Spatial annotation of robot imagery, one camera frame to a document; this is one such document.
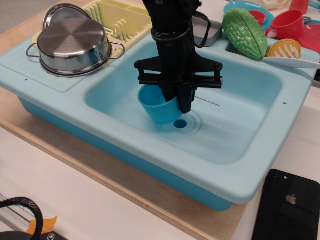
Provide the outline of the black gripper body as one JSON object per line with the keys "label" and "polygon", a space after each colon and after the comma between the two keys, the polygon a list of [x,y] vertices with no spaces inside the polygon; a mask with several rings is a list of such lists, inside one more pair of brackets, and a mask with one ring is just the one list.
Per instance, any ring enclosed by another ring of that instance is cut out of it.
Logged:
{"label": "black gripper body", "polygon": [[151,36],[156,42],[158,56],[134,63],[141,84],[190,84],[192,90],[222,87],[223,65],[197,54],[191,32],[152,32]]}

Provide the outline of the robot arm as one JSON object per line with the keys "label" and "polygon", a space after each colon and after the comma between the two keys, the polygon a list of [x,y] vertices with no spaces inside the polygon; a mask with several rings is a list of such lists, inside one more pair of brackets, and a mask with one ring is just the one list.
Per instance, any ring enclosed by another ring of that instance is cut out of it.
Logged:
{"label": "robot arm", "polygon": [[223,84],[220,62],[201,57],[196,48],[203,48],[209,33],[200,44],[195,42],[192,18],[212,24],[197,11],[199,0],[145,0],[152,22],[151,36],[158,56],[135,62],[142,85],[159,86],[164,99],[178,99],[183,114],[190,112],[198,88],[220,89]]}

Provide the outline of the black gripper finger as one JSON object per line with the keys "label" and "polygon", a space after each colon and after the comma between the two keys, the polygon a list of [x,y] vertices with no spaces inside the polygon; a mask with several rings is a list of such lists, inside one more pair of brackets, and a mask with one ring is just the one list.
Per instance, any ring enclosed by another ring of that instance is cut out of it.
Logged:
{"label": "black gripper finger", "polygon": [[161,83],[160,89],[166,102],[178,96],[178,88],[174,84]]}
{"label": "black gripper finger", "polygon": [[192,89],[191,84],[181,84],[178,87],[179,107],[183,114],[191,111],[192,102],[195,99],[195,90]]}

